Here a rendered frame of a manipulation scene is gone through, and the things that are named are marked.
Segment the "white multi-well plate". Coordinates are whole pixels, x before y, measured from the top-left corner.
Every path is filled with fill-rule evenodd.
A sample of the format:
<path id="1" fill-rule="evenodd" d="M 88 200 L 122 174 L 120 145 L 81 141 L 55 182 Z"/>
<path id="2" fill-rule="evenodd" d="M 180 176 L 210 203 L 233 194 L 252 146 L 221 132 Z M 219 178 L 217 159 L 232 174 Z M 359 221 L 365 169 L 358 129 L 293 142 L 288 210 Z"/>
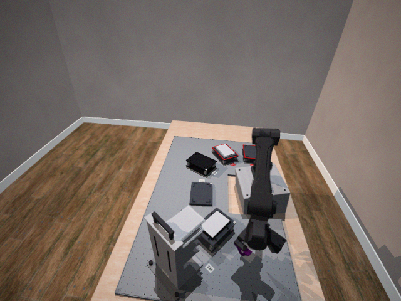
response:
<path id="1" fill-rule="evenodd" d="M 205 222 L 205 219 L 189 205 L 166 221 L 182 241 Z"/>

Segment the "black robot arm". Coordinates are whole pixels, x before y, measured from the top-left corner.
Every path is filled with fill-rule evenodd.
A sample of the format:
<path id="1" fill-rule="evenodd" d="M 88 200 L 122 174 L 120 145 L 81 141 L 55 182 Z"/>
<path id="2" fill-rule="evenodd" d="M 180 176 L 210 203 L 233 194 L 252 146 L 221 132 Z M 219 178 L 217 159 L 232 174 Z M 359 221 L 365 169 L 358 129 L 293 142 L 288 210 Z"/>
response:
<path id="1" fill-rule="evenodd" d="M 268 246 L 271 253 L 276 254 L 286 242 L 286 239 L 273 231 L 268 224 L 268 219 L 276 214 L 277 207 L 277 201 L 273 200 L 271 194 L 270 170 L 273 165 L 271 163 L 273 146 L 278 145 L 279 139 L 279 129 L 252 129 L 252 144 L 255 142 L 256 145 L 256 159 L 251 166 L 254 181 L 247 206 L 247 214 L 251 215 L 248 246 L 254 250 L 264 250 Z"/>

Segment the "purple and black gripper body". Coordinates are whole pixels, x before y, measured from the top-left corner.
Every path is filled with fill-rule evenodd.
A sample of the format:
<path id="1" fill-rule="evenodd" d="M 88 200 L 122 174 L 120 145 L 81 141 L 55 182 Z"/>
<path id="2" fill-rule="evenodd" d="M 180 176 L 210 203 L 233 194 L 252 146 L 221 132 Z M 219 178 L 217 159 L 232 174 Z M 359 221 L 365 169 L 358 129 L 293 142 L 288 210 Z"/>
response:
<path id="1" fill-rule="evenodd" d="M 236 244 L 238 247 L 240 247 L 241 250 L 245 251 L 247 246 L 242 243 L 243 242 L 248 242 L 248 235 L 249 235 L 249 223 L 246 226 L 246 228 L 238 235 L 237 239 L 234 241 L 234 244 Z"/>

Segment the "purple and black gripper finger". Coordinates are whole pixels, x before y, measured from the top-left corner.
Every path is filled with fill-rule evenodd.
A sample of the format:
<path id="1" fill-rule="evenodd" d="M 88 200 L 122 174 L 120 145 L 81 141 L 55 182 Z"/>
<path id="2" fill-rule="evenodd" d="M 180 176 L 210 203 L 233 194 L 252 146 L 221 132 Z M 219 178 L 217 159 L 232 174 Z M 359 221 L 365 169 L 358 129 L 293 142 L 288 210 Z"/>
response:
<path id="1" fill-rule="evenodd" d="M 238 251 L 239 251 L 239 254 L 240 255 L 242 255 L 242 256 L 249 256 L 251 253 L 252 253 L 252 251 L 250 250 L 250 249 L 248 249 L 248 248 L 246 248 L 246 250 L 244 251 L 244 253 L 242 253 L 241 252 L 241 250 L 240 250 L 240 247 L 238 247 L 236 244 L 234 244 L 235 246 L 236 246 L 236 248 L 238 249 Z"/>

